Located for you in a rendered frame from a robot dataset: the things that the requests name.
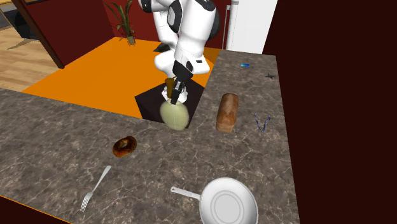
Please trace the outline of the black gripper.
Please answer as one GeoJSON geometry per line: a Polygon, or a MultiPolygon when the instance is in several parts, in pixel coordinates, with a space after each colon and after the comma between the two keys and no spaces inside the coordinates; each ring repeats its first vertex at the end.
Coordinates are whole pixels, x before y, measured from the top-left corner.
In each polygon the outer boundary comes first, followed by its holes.
{"type": "Polygon", "coordinates": [[[184,82],[190,80],[193,77],[193,73],[177,60],[174,61],[172,72],[176,76],[176,80],[172,88],[171,104],[176,104],[177,101],[184,103],[186,101],[186,87],[184,82]]]}

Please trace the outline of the pale green vase brown neck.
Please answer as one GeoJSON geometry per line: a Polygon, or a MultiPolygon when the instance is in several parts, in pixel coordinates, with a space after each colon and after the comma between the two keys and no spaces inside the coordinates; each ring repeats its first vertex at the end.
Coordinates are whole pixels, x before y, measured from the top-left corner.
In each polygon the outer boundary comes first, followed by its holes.
{"type": "Polygon", "coordinates": [[[160,116],[170,129],[183,130],[188,126],[190,116],[185,104],[180,101],[176,101],[175,104],[171,103],[173,84],[174,78],[165,79],[165,87],[162,91],[165,101],[160,106],[160,116]]]}

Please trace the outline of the dark robot stand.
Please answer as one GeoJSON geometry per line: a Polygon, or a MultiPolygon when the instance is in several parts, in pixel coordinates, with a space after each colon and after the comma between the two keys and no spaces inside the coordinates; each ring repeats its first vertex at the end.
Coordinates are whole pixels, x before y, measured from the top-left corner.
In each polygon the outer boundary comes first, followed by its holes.
{"type": "MultiPolygon", "coordinates": [[[[160,106],[165,101],[164,97],[162,96],[162,91],[165,87],[166,84],[163,83],[135,96],[136,103],[143,119],[159,123],[164,122],[160,116],[160,106]]],[[[188,92],[188,98],[184,105],[187,107],[189,113],[189,122],[187,125],[187,127],[189,127],[204,91],[204,87],[193,80],[188,80],[185,83],[185,87],[188,92]]]]}

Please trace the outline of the brown bread loaf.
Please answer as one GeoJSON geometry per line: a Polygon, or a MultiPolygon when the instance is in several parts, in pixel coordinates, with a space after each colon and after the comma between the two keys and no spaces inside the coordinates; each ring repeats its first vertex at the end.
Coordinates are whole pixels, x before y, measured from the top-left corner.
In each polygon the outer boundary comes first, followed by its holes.
{"type": "Polygon", "coordinates": [[[222,96],[216,117],[216,129],[220,132],[231,133],[237,121],[239,97],[226,93],[222,96]]]}

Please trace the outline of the brown bagel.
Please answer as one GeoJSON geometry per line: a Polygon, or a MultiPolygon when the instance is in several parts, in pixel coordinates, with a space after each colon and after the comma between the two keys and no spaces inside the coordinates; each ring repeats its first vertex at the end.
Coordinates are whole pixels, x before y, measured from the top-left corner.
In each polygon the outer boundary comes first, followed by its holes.
{"type": "Polygon", "coordinates": [[[120,140],[118,140],[114,145],[113,145],[113,155],[121,158],[124,157],[125,155],[128,155],[132,153],[137,147],[137,141],[133,136],[127,136],[124,137],[120,140]]]}

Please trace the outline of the blue tongs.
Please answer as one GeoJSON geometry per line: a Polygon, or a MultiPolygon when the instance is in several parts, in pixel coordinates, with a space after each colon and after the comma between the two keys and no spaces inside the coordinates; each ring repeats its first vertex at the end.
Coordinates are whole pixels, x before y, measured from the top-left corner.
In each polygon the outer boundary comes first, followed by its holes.
{"type": "Polygon", "coordinates": [[[259,121],[258,115],[256,113],[254,114],[254,119],[258,126],[259,131],[265,132],[267,130],[268,122],[271,121],[271,116],[267,117],[267,119],[264,121],[263,125],[261,125],[261,122],[259,121]]]}

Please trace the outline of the green potted plant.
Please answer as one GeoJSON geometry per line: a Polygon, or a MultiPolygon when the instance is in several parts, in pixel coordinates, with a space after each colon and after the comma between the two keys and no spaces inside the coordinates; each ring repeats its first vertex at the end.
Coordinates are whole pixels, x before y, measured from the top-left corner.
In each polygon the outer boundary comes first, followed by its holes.
{"type": "Polygon", "coordinates": [[[111,3],[113,5],[110,6],[107,3],[104,3],[108,9],[111,10],[113,15],[116,17],[118,21],[118,25],[116,26],[116,30],[122,30],[123,36],[127,39],[129,45],[136,45],[136,39],[134,37],[135,31],[132,29],[134,25],[132,25],[129,21],[129,11],[131,9],[133,0],[126,0],[125,6],[111,3]]]}

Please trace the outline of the white refrigerator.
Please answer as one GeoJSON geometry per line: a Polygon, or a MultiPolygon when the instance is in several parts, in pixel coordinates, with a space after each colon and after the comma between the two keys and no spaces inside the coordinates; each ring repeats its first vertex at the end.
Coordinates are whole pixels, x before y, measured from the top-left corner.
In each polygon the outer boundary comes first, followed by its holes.
{"type": "Polygon", "coordinates": [[[278,0],[231,0],[226,50],[262,54],[278,0]]]}

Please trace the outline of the white frying pan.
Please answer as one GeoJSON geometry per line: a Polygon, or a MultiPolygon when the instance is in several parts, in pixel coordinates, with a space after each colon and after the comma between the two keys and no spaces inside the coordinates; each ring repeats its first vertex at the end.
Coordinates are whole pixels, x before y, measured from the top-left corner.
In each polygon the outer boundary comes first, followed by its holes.
{"type": "Polygon", "coordinates": [[[258,205],[249,188],[233,178],[217,178],[200,194],[171,187],[172,193],[199,201],[202,224],[258,224],[258,205]]]}

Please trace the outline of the silver fork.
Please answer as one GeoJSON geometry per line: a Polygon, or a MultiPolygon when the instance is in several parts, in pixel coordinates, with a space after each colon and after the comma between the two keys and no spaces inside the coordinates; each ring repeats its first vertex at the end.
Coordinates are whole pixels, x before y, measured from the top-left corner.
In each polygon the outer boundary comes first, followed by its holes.
{"type": "Polygon", "coordinates": [[[106,176],[106,174],[109,172],[109,170],[111,169],[110,165],[107,165],[106,168],[103,170],[98,182],[96,183],[96,185],[94,186],[94,188],[92,189],[92,191],[88,192],[84,198],[83,198],[83,202],[81,203],[81,207],[80,207],[80,211],[83,213],[90,201],[90,199],[92,198],[95,190],[97,189],[97,187],[100,185],[101,181],[104,179],[104,177],[106,176]]]}

